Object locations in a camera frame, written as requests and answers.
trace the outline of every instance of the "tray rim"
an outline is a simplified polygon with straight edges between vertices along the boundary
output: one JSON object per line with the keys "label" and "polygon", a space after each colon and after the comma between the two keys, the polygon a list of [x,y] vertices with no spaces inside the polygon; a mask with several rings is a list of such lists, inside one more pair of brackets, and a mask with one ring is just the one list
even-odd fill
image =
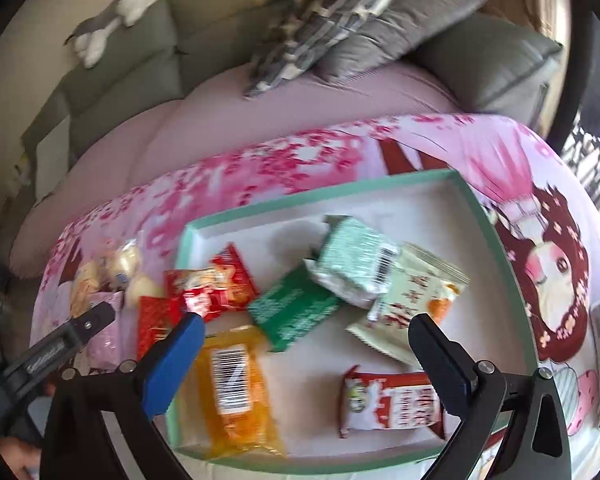
{"label": "tray rim", "polygon": [[[525,302],[523,301],[522,293],[518,286],[518,281],[515,277],[510,261],[506,257],[506,251],[502,245],[502,242],[500,241],[500,238],[498,237],[495,228],[489,221],[484,209],[482,208],[482,205],[478,202],[478,199],[474,195],[474,192],[456,170],[442,169],[417,171],[413,173],[388,175],[369,180],[358,180],[346,184],[339,184],[337,186],[322,187],[286,195],[272,200],[267,200],[265,202],[229,209],[213,215],[195,219],[185,226],[184,231],[181,234],[180,242],[178,244],[178,252],[176,255],[175,268],[187,268],[190,249],[194,244],[196,231],[203,228],[241,218],[264,214],[271,211],[304,205],[307,203],[321,202],[323,200],[329,200],[332,198],[340,198],[343,196],[375,190],[387,190],[396,187],[429,184],[444,180],[448,180],[453,183],[460,190],[461,196],[464,198],[465,202],[468,203],[469,208],[478,223],[478,227],[484,235],[487,245],[496,260],[498,270],[505,283],[506,295],[509,298],[507,303],[509,303],[510,307],[512,305],[518,306],[518,308],[513,309],[512,317],[515,328],[518,331],[518,336],[522,341],[526,373],[532,374],[538,367],[538,352],[536,349],[535,339],[533,338],[531,326],[529,325],[528,318],[526,316]],[[424,450],[408,452],[398,456],[378,458],[369,460],[367,462],[346,464],[308,463],[306,465],[302,465],[297,462],[290,462],[286,465],[282,463],[256,464],[241,458],[240,455],[219,458],[217,460],[208,460],[205,458],[204,454],[180,446],[180,430],[178,426],[176,399],[177,397],[173,399],[165,415],[167,441],[171,449],[174,452],[190,458],[205,460],[206,462],[241,470],[285,475],[317,475],[362,472],[427,460],[439,455],[445,447],[445,445],[440,445]],[[502,430],[507,426],[508,423],[509,415],[501,413],[494,424],[492,433]]]}

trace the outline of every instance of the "tray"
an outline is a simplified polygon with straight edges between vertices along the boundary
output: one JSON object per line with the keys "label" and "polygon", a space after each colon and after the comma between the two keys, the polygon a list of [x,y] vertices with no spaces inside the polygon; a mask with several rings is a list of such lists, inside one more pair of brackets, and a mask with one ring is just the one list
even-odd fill
{"label": "tray", "polygon": [[[189,223],[176,266],[204,267],[233,241],[260,290],[319,246],[326,234],[324,214],[349,214],[396,241],[409,241],[460,267],[470,286],[442,323],[475,359],[488,358],[503,372],[529,374],[537,367],[534,340],[524,303],[498,235],[460,175],[435,170],[388,176],[316,189],[245,206]],[[365,311],[343,306],[282,353],[263,352],[272,414],[287,458],[250,452],[218,460],[245,470],[280,474],[330,474],[416,462],[436,456],[444,441],[428,428],[359,431],[338,437],[337,399],[344,372],[400,373],[407,365],[392,360],[345,331]],[[207,325],[207,333],[249,324],[247,313],[230,313]],[[204,458],[208,445],[198,411],[195,373],[183,382],[166,417],[170,446]],[[451,436],[458,420],[446,416]],[[494,431],[503,428],[501,417]]]}

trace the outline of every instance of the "blue object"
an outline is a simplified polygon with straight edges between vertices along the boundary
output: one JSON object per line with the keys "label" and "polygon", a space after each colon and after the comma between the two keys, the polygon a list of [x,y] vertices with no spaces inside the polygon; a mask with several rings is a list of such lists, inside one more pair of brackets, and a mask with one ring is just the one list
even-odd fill
{"label": "blue object", "polygon": [[149,418],[167,411],[205,341],[205,322],[197,314],[185,314],[168,340],[170,347],[142,386],[142,409]]}

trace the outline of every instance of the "cartoon eye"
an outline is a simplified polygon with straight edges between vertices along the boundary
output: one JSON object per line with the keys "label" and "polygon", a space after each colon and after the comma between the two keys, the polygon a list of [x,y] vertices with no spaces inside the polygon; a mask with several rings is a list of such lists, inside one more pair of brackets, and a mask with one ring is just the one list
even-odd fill
{"label": "cartoon eye", "polygon": [[569,272],[569,263],[566,258],[564,258],[564,257],[558,258],[555,265],[556,265],[556,267],[558,267],[558,270],[560,270],[562,275],[565,275],[567,272]]}

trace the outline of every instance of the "checkered pillow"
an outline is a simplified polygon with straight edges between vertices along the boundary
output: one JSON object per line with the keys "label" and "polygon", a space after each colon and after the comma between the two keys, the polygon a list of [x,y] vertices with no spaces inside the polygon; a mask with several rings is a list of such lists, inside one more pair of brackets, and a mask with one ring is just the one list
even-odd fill
{"label": "checkered pillow", "polygon": [[254,53],[247,97],[295,79],[391,0],[293,0]]}

